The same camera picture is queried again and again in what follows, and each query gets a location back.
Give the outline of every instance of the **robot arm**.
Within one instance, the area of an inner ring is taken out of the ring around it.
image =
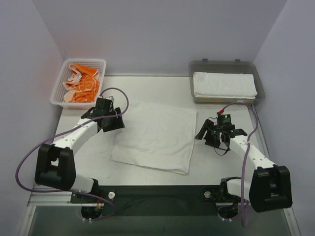
[[[248,147],[247,134],[242,129],[235,129],[230,115],[217,113],[217,124],[206,120],[195,137],[206,140],[206,145],[219,148],[225,143],[227,150],[235,152],[243,161]],[[251,145],[247,161],[252,162],[254,172],[252,181],[244,183],[244,198],[250,201],[256,212],[288,208],[292,206],[290,172],[285,166],[277,166],[266,158],[254,145]],[[221,181],[225,188],[222,193],[241,196],[241,179],[226,178]]]
[[[35,171],[35,182],[37,184],[63,191],[82,191],[97,194],[97,180],[76,173],[74,155],[89,138],[99,131],[107,132],[125,127],[121,116],[97,119],[83,125],[97,117],[120,114],[120,108],[114,109],[113,104],[113,97],[98,98],[96,106],[83,114],[75,125],[75,127],[81,126],[80,128],[51,145],[43,144],[39,148]],[[54,165],[52,162],[57,160],[58,165]]]

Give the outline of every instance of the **white towel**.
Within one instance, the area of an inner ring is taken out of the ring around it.
[[[254,99],[257,95],[251,74],[195,72],[193,88],[196,97]]]
[[[123,115],[112,160],[188,174],[196,111],[154,103],[131,103]]]

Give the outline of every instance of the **perforated basket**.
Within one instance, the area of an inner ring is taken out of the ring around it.
[[[68,59],[63,63],[61,70],[59,72],[58,78],[54,85],[53,92],[50,96],[50,102],[55,105],[62,106],[66,109],[88,109],[95,106],[96,100],[94,102],[87,103],[75,103],[75,102],[64,102],[63,96],[67,93],[67,90],[63,87],[63,82],[72,76],[72,72],[69,69],[69,65],[75,63],[80,65],[86,65],[98,69],[99,71],[99,89],[97,96],[99,96],[104,80],[106,61],[102,59]]]

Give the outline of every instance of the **gray wall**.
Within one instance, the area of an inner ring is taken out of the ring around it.
[[[286,0],[33,0],[61,53],[107,74],[188,74],[194,59],[253,61]]]
[[[52,135],[60,110],[49,96],[61,55],[30,0],[0,3],[0,235],[16,235],[30,196],[15,183],[15,169],[39,141]],[[34,182],[35,155],[21,173]]]
[[[302,235],[314,235],[315,1],[288,0],[254,63],[266,92],[258,107],[270,158],[291,172]]]

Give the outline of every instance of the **white table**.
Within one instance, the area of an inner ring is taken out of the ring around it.
[[[137,99],[197,110],[196,133],[206,118],[215,117],[216,112],[223,107],[223,104],[195,104],[190,94],[189,77],[105,77],[103,89],[109,87],[122,89],[130,100]],[[105,95],[113,95],[114,106],[124,109],[126,101],[118,91],[109,91]],[[84,112],[85,110],[63,109],[56,133],[71,129]],[[237,128],[244,129],[248,134],[253,130],[253,116],[245,106],[233,105],[227,108],[226,112],[231,114],[232,122]],[[189,174],[186,176],[114,162],[110,156],[115,135],[114,131],[99,132],[88,140],[75,156],[77,173],[98,179],[100,185],[217,185],[224,177],[241,174],[242,161],[232,151],[225,156],[218,156],[212,147],[198,140],[195,141]],[[269,156],[260,127],[252,136],[252,142],[265,156]],[[252,168],[248,163],[246,180],[251,181]],[[73,206],[74,204],[70,204],[69,200],[68,192],[33,193],[22,229],[28,232],[36,206]],[[291,209],[286,209],[284,212],[294,235],[297,224],[293,212]]]

